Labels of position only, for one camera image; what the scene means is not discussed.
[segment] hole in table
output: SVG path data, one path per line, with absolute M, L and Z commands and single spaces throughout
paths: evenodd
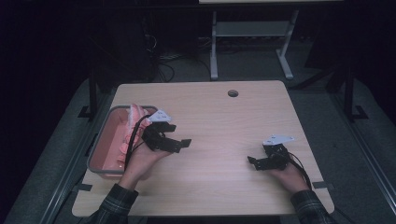
M 230 91 L 228 91 L 228 95 L 229 96 L 231 96 L 231 97 L 237 97 L 238 96 L 238 91 L 236 91 L 236 90 L 230 90 Z

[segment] plaid sleeve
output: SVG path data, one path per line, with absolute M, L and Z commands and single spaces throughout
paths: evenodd
M 87 223 L 124 224 L 128 223 L 128 214 L 139 193 L 115 184 L 102 204 Z
M 293 194 L 290 200 L 302 224 L 337 223 L 326 211 L 326 208 L 320 202 L 317 194 L 312 190 L 299 191 Z

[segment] table top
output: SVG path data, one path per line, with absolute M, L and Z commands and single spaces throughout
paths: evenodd
M 238 92 L 230 97 L 228 91 Z M 154 105 L 172 117 L 174 133 L 192 139 L 179 154 L 159 161 L 152 176 L 141 181 L 131 216 L 228 216 L 293 214 L 290 195 L 247 156 L 264 158 L 262 141 L 272 134 L 293 136 L 285 143 L 303 163 L 312 182 L 323 178 L 284 84 L 280 81 L 125 84 L 111 107 Z M 87 170 L 73 214 L 89 216 L 98 209 L 116 179 Z M 314 189 L 328 212 L 327 189 Z

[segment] shirt cuff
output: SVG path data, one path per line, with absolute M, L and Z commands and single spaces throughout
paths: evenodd
M 107 212 L 127 216 L 138 195 L 139 193 L 136 190 L 130 191 L 118 184 L 114 184 L 101 207 Z
M 299 218 L 317 213 L 327 213 L 317 194 L 310 189 L 293 194 L 290 200 Z

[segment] white stand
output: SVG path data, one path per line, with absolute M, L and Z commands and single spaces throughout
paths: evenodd
M 217 36 L 285 36 L 282 49 L 276 50 L 283 72 L 287 79 L 293 79 L 288 61 L 285 58 L 294 25 L 299 11 L 295 10 L 289 21 L 217 21 L 216 11 L 213 12 L 212 51 L 210 52 L 210 79 L 217 80 L 218 60 L 216 56 Z

